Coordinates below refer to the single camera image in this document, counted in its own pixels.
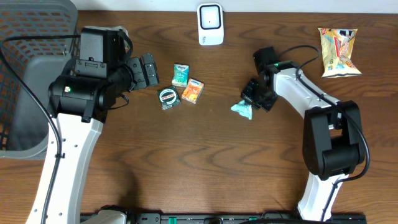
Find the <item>dark grey plastic basket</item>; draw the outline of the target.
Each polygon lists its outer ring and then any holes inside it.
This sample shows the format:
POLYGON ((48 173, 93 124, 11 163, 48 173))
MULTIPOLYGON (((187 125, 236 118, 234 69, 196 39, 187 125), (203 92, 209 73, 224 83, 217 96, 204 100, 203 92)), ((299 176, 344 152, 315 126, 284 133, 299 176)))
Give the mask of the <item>dark grey plastic basket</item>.
POLYGON ((49 133, 42 108, 49 85, 79 53, 78 10, 69 0, 1 1, 1 158, 43 159, 49 133))

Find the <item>orange tissue pack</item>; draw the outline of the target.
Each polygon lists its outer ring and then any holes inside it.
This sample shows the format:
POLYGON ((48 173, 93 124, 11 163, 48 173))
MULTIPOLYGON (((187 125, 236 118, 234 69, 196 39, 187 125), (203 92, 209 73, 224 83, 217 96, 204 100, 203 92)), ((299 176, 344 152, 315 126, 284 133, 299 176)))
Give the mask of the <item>orange tissue pack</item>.
POLYGON ((205 84, 190 78, 188 81, 188 84, 186 88, 184 89, 182 93, 182 99, 187 100, 193 104, 196 104, 198 101, 198 98, 200 97, 203 89, 204 89, 205 84))

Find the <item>black round-logo packet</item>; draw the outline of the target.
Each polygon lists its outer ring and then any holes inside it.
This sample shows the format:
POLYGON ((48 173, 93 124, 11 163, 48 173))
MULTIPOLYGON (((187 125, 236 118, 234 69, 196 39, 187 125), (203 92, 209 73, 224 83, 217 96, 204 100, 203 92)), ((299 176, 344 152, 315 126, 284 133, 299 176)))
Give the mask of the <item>black round-logo packet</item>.
POLYGON ((163 110, 170 109, 181 103, 178 92, 174 86, 159 90, 157 94, 163 110))

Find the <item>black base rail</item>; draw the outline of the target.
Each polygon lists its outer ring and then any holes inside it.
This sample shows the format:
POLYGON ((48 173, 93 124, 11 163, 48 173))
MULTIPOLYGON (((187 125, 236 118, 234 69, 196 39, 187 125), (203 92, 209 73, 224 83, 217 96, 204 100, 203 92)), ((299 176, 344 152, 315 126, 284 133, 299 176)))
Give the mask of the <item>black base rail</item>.
MULTIPOLYGON (((111 223, 100 219, 100 215, 80 217, 80 223, 111 223)), ((127 214, 115 217, 112 223, 130 224, 240 224, 240 223, 337 223, 367 224, 364 215, 332 215, 325 222, 302 220, 288 213, 266 212, 263 215, 161 215, 158 213, 127 214)))

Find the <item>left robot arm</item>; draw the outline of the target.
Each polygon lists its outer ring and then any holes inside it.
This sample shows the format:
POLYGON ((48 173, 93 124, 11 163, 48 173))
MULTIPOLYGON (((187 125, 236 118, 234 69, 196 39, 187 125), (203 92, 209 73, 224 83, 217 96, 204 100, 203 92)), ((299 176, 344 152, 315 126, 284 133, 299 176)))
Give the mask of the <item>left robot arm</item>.
POLYGON ((151 54, 133 57, 123 27, 83 28, 80 55, 49 85, 50 134, 29 223, 79 223, 91 155, 108 112, 126 93, 159 83, 151 54))

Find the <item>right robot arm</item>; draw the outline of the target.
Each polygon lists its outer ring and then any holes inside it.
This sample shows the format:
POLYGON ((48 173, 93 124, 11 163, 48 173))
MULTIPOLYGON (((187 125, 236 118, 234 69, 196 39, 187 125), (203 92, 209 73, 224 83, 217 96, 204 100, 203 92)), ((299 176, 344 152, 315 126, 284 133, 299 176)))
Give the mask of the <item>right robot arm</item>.
POLYGON ((283 98, 303 118, 302 154, 309 176, 297 211, 301 220, 329 222, 343 183, 362 178, 369 169, 359 106, 326 94, 304 75, 302 66, 281 61, 273 47, 255 51, 253 59, 258 78, 248 82, 241 98, 265 111, 283 98))

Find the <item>green tissue pack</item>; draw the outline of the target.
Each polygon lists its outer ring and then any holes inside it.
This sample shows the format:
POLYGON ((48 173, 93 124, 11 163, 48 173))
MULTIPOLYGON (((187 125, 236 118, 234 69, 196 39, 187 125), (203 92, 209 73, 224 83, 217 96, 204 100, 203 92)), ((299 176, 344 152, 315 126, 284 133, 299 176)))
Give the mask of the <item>green tissue pack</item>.
POLYGON ((188 65, 175 64, 172 85, 186 87, 188 84, 189 69, 188 65))

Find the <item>yellow snack bag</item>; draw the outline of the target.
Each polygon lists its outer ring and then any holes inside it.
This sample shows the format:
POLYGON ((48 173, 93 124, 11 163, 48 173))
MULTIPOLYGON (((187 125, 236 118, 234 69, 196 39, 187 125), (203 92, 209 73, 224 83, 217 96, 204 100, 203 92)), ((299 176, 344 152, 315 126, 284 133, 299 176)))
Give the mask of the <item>yellow snack bag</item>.
POLYGON ((354 41, 357 29, 332 29, 319 27, 324 66, 323 78, 353 77, 362 75, 353 64, 354 41))

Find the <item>teal packet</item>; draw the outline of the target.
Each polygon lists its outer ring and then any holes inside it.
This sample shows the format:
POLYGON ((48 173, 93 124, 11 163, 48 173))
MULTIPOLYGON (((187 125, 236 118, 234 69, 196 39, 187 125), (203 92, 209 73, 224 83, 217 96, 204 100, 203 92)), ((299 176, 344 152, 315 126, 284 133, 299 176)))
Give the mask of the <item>teal packet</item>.
POLYGON ((246 103, 244 100, 241 100, 239 103, 233 105, 231 107, 231 111, 237 112, 240 116, 243 116, 248 120, 252 120, 252 106, 249 103, 246 103))

